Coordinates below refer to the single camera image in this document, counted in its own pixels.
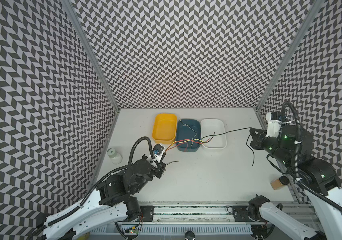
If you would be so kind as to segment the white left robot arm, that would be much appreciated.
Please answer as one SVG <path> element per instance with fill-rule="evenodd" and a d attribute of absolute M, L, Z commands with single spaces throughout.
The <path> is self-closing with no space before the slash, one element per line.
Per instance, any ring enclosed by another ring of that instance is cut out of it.
<path fill-rule="evenodd" d="M 153 178 L 161 178 L 167 148 L 141 137 L 130 151 L 128 163 L 101 177 L 85 197 L 65 210 L 45 217 L 27 239 L 76 240 L 107 224 L 138 222 L 143 213 L 135 194 Z"/>

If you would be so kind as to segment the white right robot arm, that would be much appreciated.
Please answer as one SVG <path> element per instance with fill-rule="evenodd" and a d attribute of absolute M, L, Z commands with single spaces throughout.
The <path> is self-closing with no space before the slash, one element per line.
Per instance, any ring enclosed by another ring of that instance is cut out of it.
<path fill-rule="evenodd" d="M 249 201 L 248 218 L 266 221 L 293 240 L 342 240 L 342 188 L 335 169 L 311 155 L 313 135 L 306 131 L 295 106 L 284 102 L 281 112 L 267 114 L 266 130 L 250 129 L 251 147 L 264 150 L 286 167 L 296 185 L 304 190 L 323 228 L 309 228 L 270 202 L 264 196 Z"/>

